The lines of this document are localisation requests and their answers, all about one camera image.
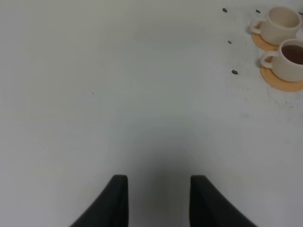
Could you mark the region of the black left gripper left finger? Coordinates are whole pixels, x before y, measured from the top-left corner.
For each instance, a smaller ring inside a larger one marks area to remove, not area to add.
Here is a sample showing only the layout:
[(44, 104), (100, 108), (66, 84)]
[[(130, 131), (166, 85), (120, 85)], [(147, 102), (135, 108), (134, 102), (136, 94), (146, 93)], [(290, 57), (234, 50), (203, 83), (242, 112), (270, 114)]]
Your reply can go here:
[(114, 175), (101, 194), (72, 224), (73, 227), (127, 227), (129, 225), (128, 178)]

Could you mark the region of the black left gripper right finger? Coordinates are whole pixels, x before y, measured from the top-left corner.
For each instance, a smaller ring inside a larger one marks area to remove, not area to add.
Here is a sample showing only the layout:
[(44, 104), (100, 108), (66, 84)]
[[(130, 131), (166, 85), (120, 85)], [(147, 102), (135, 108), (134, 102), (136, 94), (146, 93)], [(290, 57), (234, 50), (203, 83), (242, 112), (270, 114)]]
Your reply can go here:
[(191, 227), (254, 227), (204, 175), (190, 178)]

